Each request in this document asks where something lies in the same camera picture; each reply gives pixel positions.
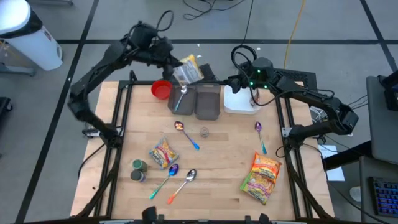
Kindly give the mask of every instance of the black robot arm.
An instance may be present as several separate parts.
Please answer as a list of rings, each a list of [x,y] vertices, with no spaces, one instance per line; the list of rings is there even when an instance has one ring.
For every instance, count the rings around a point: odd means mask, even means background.
[[[284,128],[284,137],[290,147],[299,148],[304,140],[311,136],[327,133],[350,134],[358,122],[358,115],[338,98],[296,84],[283,75],[283,70],[275,70],[272,62],[264,57],[255,59],[253,63],[246,62],[239,68],[241,73],[227,80],[234,93],[246,87],[268,88],[275,96],[299,100],[320,108],[327,114],[327,121],[309,126],[297,124],[291,128]]]
[[[87,94],[115,70],[124,68],[133,61],[163,68],[162,75],[166,80],[172,76],[174,67],[182,65],[170,54],[173,50],[171,41],[166,37],[159,37],[156,28],[139,22],[131,30],[134,30],[132,35],[128,33],[120,41],[111,44],[103,58],[70,88],[68,107],[73,115],[79,121],[87,122],[96,128],[104,143],[110,147],[117,147],[121,143],[119,133],[116,127],[104,123],[90,110]]]

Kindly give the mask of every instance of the wooden table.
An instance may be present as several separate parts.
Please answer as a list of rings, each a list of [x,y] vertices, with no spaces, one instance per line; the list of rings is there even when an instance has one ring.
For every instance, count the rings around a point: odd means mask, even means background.
[[[118,82],[104,82],[101,86],[96,114],[105,122],[111,122],[117,87]],[[269,91],[261,91],[264,102],[272,97]],[[267,214],[271,220],[294,220],[285,161],[275,156],[276,149],[282,145],[275,102],[261,108],[255,115],[228,114],[223,109],[221,91],[220,104],[221,114],[217,121],[199,121],[194,115],[173,115],[167,107],[167,100],[158,100],[152,96],[150,86],[133,86],[112,218],[141,219],[141,212],[155,205],[158,214],[164,214],[166,219],[172,220],[243,220],[245,215],[250,215],[255,220],[261,213]],[[292,100],[292,110],[296,124],[312,123],[308,105]],[[185,124],[186,132],[200,146],[199,151],[193,148],[183,133],[175,130],[175,121]],[[251,170],[254,152],[262,152],[258,133],[254,130],[256,121],[260,121],[263,126],[262,137],[267,156],[283,163],[275,189],[266,205],[239,189]],[[200,129],[204,126],[210,132],[207,138],[200,136]],[[162,136],[167,136],[169,144],[180,154],[177,161],[180,170],[162,187],[155,199],[150,200],[151,193],[167,176],[167,170],[160,170],[149,155],[149,150]],[[318,148],[314,139],[307,139],[305,143]],[[85,157],[101,144],[99,138],[90,139]],[[103,149],[84,166],[71,215],[83,209],[98,188],[104,154]],[[303,146],[301,155],[309,191],[325,211],[334,216],[319,152]],[[134,159],[142,159],[149,166],[144,183],[130,179]],[[167,199],[185,180],[190,169],[198,171],[197,178],[181,190],[173,204],[167,205]],[[304,217],[302,194],[299,188],[297,190],[300,211]],[[106,192],[102,213],[108,196]]]

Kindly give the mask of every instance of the spoon handle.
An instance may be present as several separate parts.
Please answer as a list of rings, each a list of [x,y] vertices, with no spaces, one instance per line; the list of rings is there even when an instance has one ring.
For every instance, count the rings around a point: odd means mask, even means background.
[[[156,190],[154,191],[154,193],[152,193],[152,195],[150,195],[149,199],[154,199],[155,195],[157,194],[157,192],[160,190],[160,188],[163,187],[164,183],[166,183],[166,181],[170,178],[170,175],[168,175],[166,177],[166,179],[163,180],[163,182],[156,188]]]
[[[181,94],[180,99],[178,100],[177,104],[175,105],[174,111],[176,112],[178,110],[178,107],[180,106],[182,97],[184,96],[184,94]]]
[[[264,145],[264,141],[262,141],[260,132],[259,132],[259,136],[260,136],[261,145],[262,145],[262,153],[267,154],[266,146]]]
[[[191,143],[193,144],[193,147],[195,147],[196,150],[199,150],[200,147],[198,146],[198,144],[196,144],[196,143],[185,133],[185,131],[182,131],[182,132],[184,132],[185,136],[189,139],[189,141],[191,141]]]
[[[180,187],[173,195],[171,195],[171,196],[169,197],[169,199],[167,200],[167,205],[170,205],[170,204],[173,202],[175,196],[177,196],[177,194],[180,192],[180,190],[182,189],[182,187],[183,187],[186,183],[187,183],[187,181],[185,181],[185,182],[181,185],[181,187]]]

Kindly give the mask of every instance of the spoon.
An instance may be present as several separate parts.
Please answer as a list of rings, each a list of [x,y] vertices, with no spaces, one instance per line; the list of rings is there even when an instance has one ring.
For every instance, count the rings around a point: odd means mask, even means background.
[[[185,133],[185,131],[184,131],[184,124],[183,124],[181,121],[176,121],[176,122],[174,122],[174,127],[175,127],[175,129],[177,129],[177,130],[179,130],[179,131],[182,131],[182,132],[185,134],[185,136],[192,142],[193,146],[195,146],[195,149],[196,149],[196,150],[199,150],[199,149],[200,149],[200,147],[198,146],[198,144],[196,144],[196,143]]]
[[[180,106],[182,97],[183,97],[185,94],[187,94],[187,93],[188,93],[188,88],[187,88],[187,86],[186,86],[186,85],[182,86],[182,87],[181,87],[181,96],[180,96],[180,99],[178,100],[177,104],[175,105],[174,112],[176,112],[176,111],[178,110],[178,107]]]
[[[154,191],[154,193],[152,193],[152,195],[149,197],[149,199],[154,199],[155,195],[157,194],[157,192],[160,190],[161,187],[163,187],[164,183],[166,183],[166,181],[171,177],[174,176],[175,174],[177,174],[178,172],[178,164],[173,164],[172,166],[170,166],[169,168],[169,175],[166,177],[166,179],[163,180],[163,182],[156,188],[156,190]]]
[[[262,141],[262,137],[261,137],[261,133],[260,133],[262,130],[261,123],[257,121],[256,124],[254,125],[254,129],[259,133],[261,144],[262,144],[262,153],[267,154],[266,146],[264,145],[264,142]]]
[[[192,169],[187,173],[187,177],[185,178],[185,182],[181,185],[181,187],[167,200],[167,205],[170,205],[175,196],[177,196],[177,194],[180,192],[181,188],[188,182],[191,182],[195,179],[195,177],[197,176],[197,170]]]

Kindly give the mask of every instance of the white trash can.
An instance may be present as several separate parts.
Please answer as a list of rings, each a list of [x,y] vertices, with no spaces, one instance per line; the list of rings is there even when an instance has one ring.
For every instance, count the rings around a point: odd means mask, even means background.
[[[0,0],[0,39],[49,71],[62,64],[62,48],[25,0]]]

